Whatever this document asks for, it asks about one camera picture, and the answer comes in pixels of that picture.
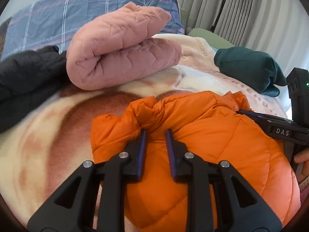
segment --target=quilted fabric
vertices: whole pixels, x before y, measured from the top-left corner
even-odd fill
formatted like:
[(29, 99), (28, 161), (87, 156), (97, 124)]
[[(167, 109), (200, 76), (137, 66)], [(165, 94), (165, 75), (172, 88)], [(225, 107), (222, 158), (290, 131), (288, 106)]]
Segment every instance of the quilted fabric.
[(67, 51), (67, 73), (84, 90), (124, 84), (178, 64), (176, 42), (150, 38), (170, 20), (169, 12), (130, 2), (87, 23)]
[[(184, 232), (187, 186), (173, 182), (165, 132), (184, 142), (204, 160), (228, 160), (273, 209), (283, 225), (300, 207), (299, 187), (283, 145), (268, 137), (245, 115), (250, 110), (242, 92), (219, 96), (210, 91), (154, 97), (131, 102), (123, 116), (94, 119), (91, 144), (95, 163), (107, 161), (147, 130), (145, 172), (142, 181), (127, 186), (125, 215), (143, 232)], [(215, 205), (212, 192), (212, 203)], [(214, 212), (214, 224), (217, 215)]]

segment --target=white curtain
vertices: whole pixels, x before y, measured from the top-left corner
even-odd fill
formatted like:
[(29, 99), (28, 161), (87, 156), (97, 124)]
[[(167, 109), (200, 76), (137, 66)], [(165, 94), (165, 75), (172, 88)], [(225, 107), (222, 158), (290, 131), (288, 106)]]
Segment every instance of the white curtain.
[[(222, 0), (184, 0), (188, 26), (209, 30)], [(309, 69), (309, 16), (299, 0), (226, 0), (216, 34), (234, 45), (269, 53), (287, 76)], [(280, 100), (290, 107), (287, 87)]]
[[(183, 8), (189, 14), (188, 26), (210, 29), (219, 13), (222, 0), (184, 0)], [(261, 0), (226, 0), (214, 33), (235, 45), (248, 38), (258, 13)]]

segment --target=folded pink blanket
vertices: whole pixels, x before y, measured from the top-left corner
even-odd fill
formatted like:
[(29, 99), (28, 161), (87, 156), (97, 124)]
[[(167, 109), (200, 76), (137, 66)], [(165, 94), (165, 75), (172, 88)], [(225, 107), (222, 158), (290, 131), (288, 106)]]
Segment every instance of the folded pink blanket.
[(178, 64), (179, 44), (151, 38), (170, 18), (164, 9), (130, 2), (85, 24), (67, 51), (71, 82), (84, 90), (97, 90)]

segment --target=green pillow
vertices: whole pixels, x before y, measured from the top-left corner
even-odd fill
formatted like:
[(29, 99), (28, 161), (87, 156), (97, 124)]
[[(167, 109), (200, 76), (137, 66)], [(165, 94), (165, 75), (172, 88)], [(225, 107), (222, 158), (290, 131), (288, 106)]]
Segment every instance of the green pillow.
[(225, 49), (235, 46), (224, 38), (201, 28), (193, 29), (188, 35), (192, 37), (204, 38), (210, 46), (215, 47), (216, 49)]
[(219, 49), (214, 63), (221, 73), (247, 84), (264, 95), (277, 97), (280, 91), (274, 84), (286, 86), (286, 78), (280, 66), (265, 52), (239, 46)]

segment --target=orange puffer jacket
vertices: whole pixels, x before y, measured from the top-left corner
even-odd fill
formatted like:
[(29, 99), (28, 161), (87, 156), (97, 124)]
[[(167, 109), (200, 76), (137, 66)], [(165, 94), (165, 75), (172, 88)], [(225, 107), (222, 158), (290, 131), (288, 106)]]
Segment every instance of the orange puffer jacket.
[[(184, 232), (187, 186), (173, 182), (165, 132), (205, 161), (228, 160), (273, 209), (283, 225), (300, 207), (299, 187), (282, 142), (268, 137), (253, 120), (235, 111), (250, 110), (241, 92), (219, 96), (210, 91), (134, 102), (122, 117), (94, 119), (91, 143), (95, 163), (107, 161), (147, 130), (142, 181), (127, 186), (126, 217), (143, 232)], [(217, 215), (214, 212), (214, 224)]]

